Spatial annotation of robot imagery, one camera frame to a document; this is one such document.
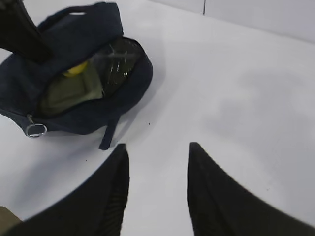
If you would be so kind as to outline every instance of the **dark object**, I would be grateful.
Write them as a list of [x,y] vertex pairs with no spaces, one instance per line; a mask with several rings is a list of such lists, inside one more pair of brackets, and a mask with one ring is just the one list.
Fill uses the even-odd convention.
[[[13,54],[0,66],[0,113],[29,137],[46,131],[86,135],[107,125],[99,148],[108,149],[120,116],[141,100],[151,83],[153,68],[147,55],[138,42],[123,38],[115,3],[67,8],[38,29],[54,57],[38,65]],[[104,97],[55,116],[42,114],[38,107],[51,82],[87,60],[99,73]]]
[[36,63],[44,63],[53,56],[22,0],[0,1],[0,47]]
[[5,236],[119,236],[128,189],[128,153],[118,145],[79,188]]
[[315,229],[266,204],[191,143],[188,205],[195,236],[315,236]]

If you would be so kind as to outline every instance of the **strap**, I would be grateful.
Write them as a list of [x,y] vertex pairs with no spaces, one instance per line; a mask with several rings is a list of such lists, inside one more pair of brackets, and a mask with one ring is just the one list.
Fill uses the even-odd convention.
[[119,118],[108,121],[103,140],[101,144],[99,145],[99,149],[105,151],[110,148],[110,144],[112,143]]
[[53,26],[55,23],[60,21],[62,18],[66,17],[67,15],[71,13],[86,13],[88,10],[90,10],[93,7],[95,7],[95,5],[68,7],[64,10],[57,12],[55,15],[49,16],[45,21],[40,23],[37,28],[40,32],[44,32],[47,29],[49,29],[51,26]]

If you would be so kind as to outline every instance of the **white wall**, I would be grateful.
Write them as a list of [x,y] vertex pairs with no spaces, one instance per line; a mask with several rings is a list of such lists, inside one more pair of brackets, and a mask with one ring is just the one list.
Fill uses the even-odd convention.
[[203,14],[204,0],[152,0],[169,6]]
[[205,15],[315,42],[314,0],[206,0]]

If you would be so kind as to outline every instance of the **yellow object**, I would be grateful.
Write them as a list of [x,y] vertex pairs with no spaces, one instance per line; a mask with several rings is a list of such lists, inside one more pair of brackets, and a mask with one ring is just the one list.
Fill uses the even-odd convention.
[[63,73],[63,75],[65,75],[67,77],[76,76],[76,75],[82,73],[82,71],[85,69],[85,67],[87,67],[87,65],[88,65],[88,62],[86,61],[80,65],[75,66],[74,68],[67,70],[66,72]]

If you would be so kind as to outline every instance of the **green item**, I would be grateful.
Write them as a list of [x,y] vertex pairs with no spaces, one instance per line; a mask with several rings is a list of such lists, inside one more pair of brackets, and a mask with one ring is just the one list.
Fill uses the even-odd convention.
[[54,116],[82,102],[102,97],[100,77],[95,67],[88,62],[80,74],[55,78],[40,102],[39,111],[44,116]]
[[12,212],[0,206],[0,236],[20,222],[21,220]]

